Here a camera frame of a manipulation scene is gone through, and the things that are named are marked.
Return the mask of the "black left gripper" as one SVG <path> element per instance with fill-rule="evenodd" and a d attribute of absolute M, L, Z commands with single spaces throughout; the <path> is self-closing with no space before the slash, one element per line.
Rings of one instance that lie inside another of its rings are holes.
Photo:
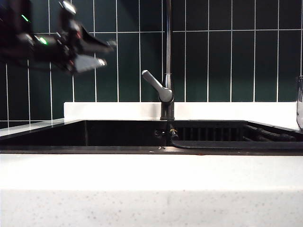
<path fill-rule="evenodd" d="M 70 74 L 79 74 L 107 66 L 107 61 L 104 59 L 78 55 L 79 43 L 84 53 L 108 53 L 116 48 L 115 40 L 97 39 L 80 25 L 72 14 L 60 14 L 59 25 L 61 32 L 56 39 L 58 53 L 55 62 L 61 70 Z"/>

